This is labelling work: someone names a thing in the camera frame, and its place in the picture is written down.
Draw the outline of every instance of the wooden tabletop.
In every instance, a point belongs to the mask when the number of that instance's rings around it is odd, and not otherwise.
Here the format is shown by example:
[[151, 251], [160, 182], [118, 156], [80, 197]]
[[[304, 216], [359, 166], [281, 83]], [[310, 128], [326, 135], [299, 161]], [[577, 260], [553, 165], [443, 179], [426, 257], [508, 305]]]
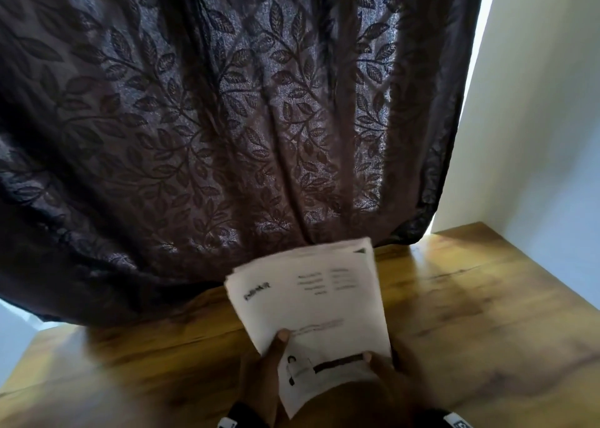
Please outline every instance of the wooden tabletop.
[[[390, 332], [475, 428], [600, 427], [600, 313], [482, 224], [377, 250]], [[0, 426], [215, 427], [251, 343], [223, 288], [126, 328], [40, 332], [0, 390]], [[281, 426], [392, 426], [376, 384]]]

